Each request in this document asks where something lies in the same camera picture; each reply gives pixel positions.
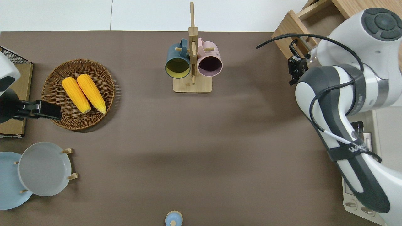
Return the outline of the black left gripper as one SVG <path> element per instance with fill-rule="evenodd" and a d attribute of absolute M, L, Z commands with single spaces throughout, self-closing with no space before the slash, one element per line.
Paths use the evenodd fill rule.
<path fill-rule="evenodd" d="M 25 118 L 46 118 L 51 120 L 61 120 L 61 107 L 43 100 L 23 101 L 17 105 L 14 120 L 23 120 Z"/>

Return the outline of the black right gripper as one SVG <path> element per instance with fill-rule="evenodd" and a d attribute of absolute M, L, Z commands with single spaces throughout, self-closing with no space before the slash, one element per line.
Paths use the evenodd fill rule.
<path fill-rule="evenodd" d="M 297 80 L 308 70 L 307 61 L 309 58 L 309 55 L 306 55 L 305 58 L 296 55 L 288 58 L 288 69 L 291 76 L 291 80 L 288 83 L 290 86 L 297 84 Z"/>

